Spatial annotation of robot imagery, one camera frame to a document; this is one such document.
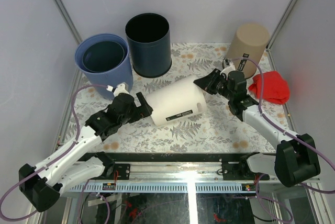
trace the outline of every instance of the floral tablecloth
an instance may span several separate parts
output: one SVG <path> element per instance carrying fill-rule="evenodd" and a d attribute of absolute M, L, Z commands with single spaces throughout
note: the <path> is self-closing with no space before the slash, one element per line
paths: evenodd
<path fill-rule="evenodd" d="M 229 44 L 225 43 L 174 43 L 171 48 L 172 67 L 167 74 L 156 79 L 140 77 L 133 72 L 134 85 L 131 95 L 142 92 L 144 95 L 169 85 L 188 75 L 202 77 L 214 68 L 222 69 Z M 271 67 L 267 53 L 263 54 L 260 66 L 264 72 Z M 88 84 L 85 76 L 81 85 Z M 93 152 L 274 152 L 273 147 L 255 129 L 241 122 L 229 111 L 227 100 L 219 95 L 206 94 L 208 111 L 187 119 L 157 127 L 152 119 L 122 126 L 117 134 L 110 136 Z M 110 103 L 103 99 L 94 88 L 81 91 L 76 100 L 75 110 L 80 124 L 87 118 L 104 109 Z M 263 103 L 265 110 L 284 127 L 288 127 L 283 107 Z M 70 119 L 64 141 L 75 135 L 75 122 Z"/>

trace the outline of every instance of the black label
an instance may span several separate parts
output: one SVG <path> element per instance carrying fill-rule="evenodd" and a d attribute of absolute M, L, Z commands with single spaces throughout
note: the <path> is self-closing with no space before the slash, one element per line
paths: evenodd
<path fill-rule="evenodd" d="M 177 114 L 177 115 L 173 115 L 173 116 L 171 116 L 171 117 L 167 117 L 166 120 L 167 120 L 167 121 L 170 121 L 170 120 L 172 120 L 172 119 L 176 119 L 176 118 L 184 117 L 184 116 L 190 115 L 190 114 L 192 114 L 192 113 L 193 113 L 192 110 L 187 110 L 187 111 L 184 111 L 183 113 L 179 113 L 179 114 Z"/>
<path fill-rule="evenodd" d="M 248 57 L 249 57 L 249 54 L 245 54 L 245 53 L 244 53 L 244 54 L 243 54 L 243 57 L 244 57 L 244 58 L 248 58 Z M 243 71 L 246 62 L 247 62 L 247 61 L 246 61 L 245 59 L 241 60 L 240 65 L 239 65 L 239 67 L 237 68 L 237 70 L 238 70 L 238 71 Z"/>

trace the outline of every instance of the table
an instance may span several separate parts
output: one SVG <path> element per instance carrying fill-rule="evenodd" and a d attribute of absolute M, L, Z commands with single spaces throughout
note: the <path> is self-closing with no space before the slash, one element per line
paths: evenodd
<path fill-rule="evenodd" d="M 188 75 L 202 77 L 214 68 L 222 69 L 227 43 L 173 43 L 172 66 L 167 74 L 147 79 L 133 71 L 134 85 L 131 95 L 144 95 L 176 82 Z M 263 72 L 271 70 L 267 53 L 260 61 Z M 248 87 L 253 80 L 248 79 Z M 89 84 L 83 75 L 80 86 Z M 219 95 L 205 95 L 208 111 L 187 119 L 157 127 L 152 119 L 122 126 L 118 133 L 107 138 L 92 152 L 145 152 L 145 153 L 240 153 L 274 152 L 274 148 L 252 127 L 241 122 L 229 111 L 227 100 Z M 106 108 L 109 100 L 102 98 L 94 88 L 81 91 L 75 110 L 81 126 L 93 113 Z M 288 128 L 283 106 L 264 102 L 263 107 L 272 117 Z M 74 118 L 71 117 L 64 141 L 75 135 Z"/>

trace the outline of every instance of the floral pattern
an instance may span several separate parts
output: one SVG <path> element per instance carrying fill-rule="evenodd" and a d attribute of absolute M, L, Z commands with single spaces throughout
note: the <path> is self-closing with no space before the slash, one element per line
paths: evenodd
<path fill-rule="evenodd" d="M 172 67 L 167 74 L 156 79 L 140 77 L 133 72 L 134 85 L 131 95 L 147 94 L 176 82 L 191 74 L 202 77 L 214 68 L 222 69 L 222 60 L 229 44 L 226 43 L 174 43 L 172 44 Z M 260 66 L 270 71 L 267 53 L 263 54 Z M 88 84 L 85 76 L 80 85 Z M 117 134 L 110 136 L 93 152 L 274 152 L 273 147 L 252 127 L 241 122 L 229 111 L 227 100 L 219 95 L 205 94 L 208 111 L 187 119 L 157 127 L 151 118 L 122 126 Z M 87 118 L 110 104 L 94 88 L 81 91 L 76 99 L 75 110 L 81 125 Z M 284 109 L 280 105 L 264 101 L 263 107 L 272 117 L 288 128 Z M 64 141 L 75 135 L 74 118 L 70 118 Z"/>

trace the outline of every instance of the red cloth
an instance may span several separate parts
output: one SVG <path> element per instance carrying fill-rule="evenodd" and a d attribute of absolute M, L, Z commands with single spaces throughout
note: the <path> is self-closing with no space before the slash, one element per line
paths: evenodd
<path fill-rule="evenodd" d="M 276 71 L 269 71 L 263 74 L 264 77 L 264 92 L 263 99 L 282 105 L 289 99 L 289 88 L 287 82 Z M 249 86 L 249 90 L 256 94 L 257 98 L 261 95 L 262 79 L 258 74 L 253 77 L 254 83 Z"/>

